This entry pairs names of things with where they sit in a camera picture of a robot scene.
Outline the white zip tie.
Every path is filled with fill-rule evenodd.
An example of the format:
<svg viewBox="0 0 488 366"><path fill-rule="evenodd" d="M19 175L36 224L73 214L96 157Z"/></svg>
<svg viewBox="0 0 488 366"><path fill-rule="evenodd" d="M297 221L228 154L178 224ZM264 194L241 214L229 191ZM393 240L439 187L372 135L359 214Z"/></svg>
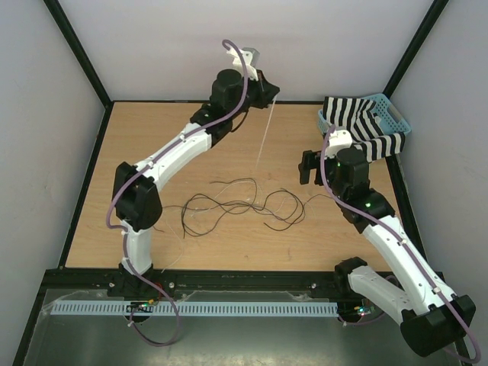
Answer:
<svg viewBox="0 0 488 366"><path fill-rule="evenodd" d="M269 127L270 127L271 120L272 120L272 116L273 116L274 109L275 109L276 99L277 99L277 97L275 96L273 98L273 100L272 100L272 103L271 103L271 109L270 109L270 112L269 112L269 115L268 115L268 121L267 121L266 126L265 126L265 131L263 133L262 141L261 141L261 144L260 144L260 147L259 147L259 151L258 151L258 155L257 155L256 161L255 161L254 171L257 171L258 170L258 166L259 166L259 163L260 163L260 160L261 160L261 157L262 157L262 152L263 152L263 149L264 149L265 141L266 141L266 138L267 138L267 135L268 135Z"/></svg>

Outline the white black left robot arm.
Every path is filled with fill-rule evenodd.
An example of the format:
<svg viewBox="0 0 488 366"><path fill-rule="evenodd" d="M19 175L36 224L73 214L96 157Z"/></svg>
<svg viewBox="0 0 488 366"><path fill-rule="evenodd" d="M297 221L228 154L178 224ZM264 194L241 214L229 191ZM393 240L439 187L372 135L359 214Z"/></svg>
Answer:
<svg viewBox="0 0 488 366"><path fill-rule="evenodd" d="M235 69L217 74L208 102L191 116L183 130L160 150L135 165L122 162L116 169L112 202L107 215L117 216L124 238L121 268L125 286L135 295L152 287L152 230L162 216L159 196L165 184L192 159L217 145L236 130L233 121L250 108L267 108L280 89L258 71L244 77Z"/></svg>

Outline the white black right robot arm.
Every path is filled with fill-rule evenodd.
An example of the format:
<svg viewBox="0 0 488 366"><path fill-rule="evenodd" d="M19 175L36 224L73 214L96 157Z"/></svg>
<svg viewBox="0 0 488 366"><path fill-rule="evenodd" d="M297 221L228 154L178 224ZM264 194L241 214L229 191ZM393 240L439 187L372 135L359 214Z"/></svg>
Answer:
<svg viewBox="0 0 488 366"><path fill-rule="evenodd" d="M322 185L344 218L366 238L389 265L398 284L354 257L335 267L333 287L343 296L360 294L393 319L407 345L426 357L468 337L476 306L467 295L457 295L429 266L407 236L388 200L371 188L369 164L363 152L345 148L332 158L322 152L303 152L298 165L300 183Z"/></svg>

